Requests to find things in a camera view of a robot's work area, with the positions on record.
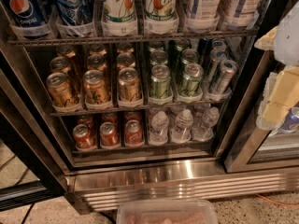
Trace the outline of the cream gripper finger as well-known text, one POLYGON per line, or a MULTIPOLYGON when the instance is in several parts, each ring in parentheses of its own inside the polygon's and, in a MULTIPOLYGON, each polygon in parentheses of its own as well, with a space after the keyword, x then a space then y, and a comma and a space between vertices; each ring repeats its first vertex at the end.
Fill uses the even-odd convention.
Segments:
POLYGON ((265 35, 260 37, 254 44, 256 49, 261 50, 274 50, 275 49, 275 38, 277 36, 278 28, 274 27, 265 35))
POLYGON ((281 72, 271 72, 263 89, 256 125, 262 130, 274 130, 289 110, 299 102, 299 67, 287 66, 281 72))

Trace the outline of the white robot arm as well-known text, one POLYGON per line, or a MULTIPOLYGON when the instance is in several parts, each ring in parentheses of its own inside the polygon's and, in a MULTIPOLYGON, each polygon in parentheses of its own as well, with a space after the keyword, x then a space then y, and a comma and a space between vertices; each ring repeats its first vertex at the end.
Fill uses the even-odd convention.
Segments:
POLYGON ((276 61, 285 65, 278 74, 271 72, 263 89, 256 125, 274 130, 299 102, 299 2, 254 44, 262 50, 273 50, 276 61))

